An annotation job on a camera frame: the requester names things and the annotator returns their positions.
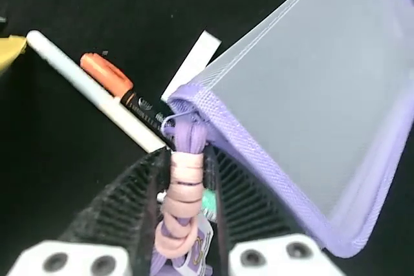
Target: yellow object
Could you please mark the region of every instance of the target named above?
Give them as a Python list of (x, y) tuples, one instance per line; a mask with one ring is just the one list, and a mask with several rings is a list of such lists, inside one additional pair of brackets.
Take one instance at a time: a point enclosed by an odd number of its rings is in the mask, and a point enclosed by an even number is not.
[(25, 51), (25, 48), (25, 37), (0, 38), (0, 73), (9, 67), (20, 53)]

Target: purple trim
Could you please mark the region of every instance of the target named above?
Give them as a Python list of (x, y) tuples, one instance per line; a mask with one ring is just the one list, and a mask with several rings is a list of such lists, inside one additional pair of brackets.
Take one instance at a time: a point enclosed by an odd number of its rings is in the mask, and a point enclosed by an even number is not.
[(397, 126), (399, 132), (393, 144), (393, 152), (391, 149), (386, 150), (390, 153), (386, 157), (388, 160), (384, 160), (381, 165), (384, 168), (383, 179), (373, 195), (371, 208), (365, 210), (363, 217), (366, 221), (355, 237), (345, 239), (277, 163), (260, 148), (247, 130), (212, 92), (194, 84), (183, 85), (171, 95), (168, 103), (176, 113), (197, 109), (202, 118), (206, 119), (209, 131), (211, 133), (218, 131), (219, 134), (215, 133), (215, 136), (223, 136), (226, 139), (232, 149), (237, 152), (238, 158), (250, 164), (250, 167), (254, 169), (253, 172), (260, 175), (285, 201), (305, 229), (309, 231), (309, 234), (319, 240), (320, 246), (326, 247), (334, 255), (344, 258), (356, 255), (365, 246), (372, 232), (391, 185), (414, 117), (414, 109), (412, 109), (414, 107), (414, 89), (411, 89), (398, 105), (409, 108), (399, 113), (401, 116), (400, 124)]

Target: pink rubber band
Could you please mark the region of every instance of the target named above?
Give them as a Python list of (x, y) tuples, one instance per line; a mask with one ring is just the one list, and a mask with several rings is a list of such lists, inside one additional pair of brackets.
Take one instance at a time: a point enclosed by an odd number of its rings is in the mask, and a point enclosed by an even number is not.
[(164, 199), (165, 211), (177, 218), (191, 218), (197, 215), (201, 209), (201, 200), (192, 203), (180, 202), (170, 196)]
[(195, 202), (202, 198), (204, 186), (202, 183), (195, 186), (187, 186), (185, 184), (170, 184), (167, 195), (173, 197), (180, 202)]
[[(203, 154), (176, 152), (171, 155), (171, 182), (162, 205), (164, 220), (155, 230), (154, 246), (167, 259), (189, 252), (198, 234), (197, 215), (201, 209)], [(176, 218), (191, 218), (181, 226)], [(172, 237), (162, 234), (165, 224)]]
[[(162, 239), (164, 238), (170, 239), (171, 237), (166, 237), (162, 234), (161, 226), (162, 226), (162, 222), (160, 222), (157, 228), (155, 229), (155, 236), (156, 237), (162, 236)], [(165, 258), (168, 258), (168, 259), (179, 258), (189, 252), (191, 247), (194, 245), (198, 232), (199, 232), (199, 226), (197, 225), (197, 218), (195, 218), (195, 220), (193, 221), (193, 224), (191, 225), (190, 234), (188, 234), (188, 236), (185, 238), (184, 243), (182, 243), (179, 248), (175, 248), (175, 249), (165, 248), (160, 242), (162, 239), (156, 238), (154, 241), (155, 249), (157, 249), (157, 251), (161, 255), (165, 256)]]
[(169, 213), (164, 213), (164, 224), (168, 231), (174, 232), (174, 237), (177, 237), (178, 239), (184, 238), (190, 234), (191, 231), (191, 222), (186, 226), (181, 226)]

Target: screw hole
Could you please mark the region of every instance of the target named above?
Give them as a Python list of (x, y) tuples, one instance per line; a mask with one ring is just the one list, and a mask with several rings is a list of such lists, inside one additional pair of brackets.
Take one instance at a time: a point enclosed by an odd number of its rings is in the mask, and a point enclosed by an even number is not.
[(67, 257), (67, 254), (63, 252), (55, 253), (46, 259), (43, 269), (50, 273), (59, 271), (66, 265)]
[(241, 264), (243, 266), (262, 266), (266, 264), (266, 259), (260, 252), (249, 249), (241, 254)]
[(104, 255), (93, 262), (92, 274), (94, 276), (108, 276), (115, 270), (115, 266), (115, 259), (109, 255)]
[(293, 242), (286, 248), (289, 257), (293, 259), (307, 259), (312, 256), (312, 250), (304, 243)]

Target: label tag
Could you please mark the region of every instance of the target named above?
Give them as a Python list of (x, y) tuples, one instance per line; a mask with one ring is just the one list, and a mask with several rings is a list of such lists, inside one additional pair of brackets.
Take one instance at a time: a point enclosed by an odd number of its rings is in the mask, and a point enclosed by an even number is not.
[(213, 228), (206, 217), (199, 213), (197, 216), (199, 233), (197, 239), (187, 254), (184, 264), (176, 268), (183, 276), (204, 276), (206, 273), (206, 257), (213, 239)]

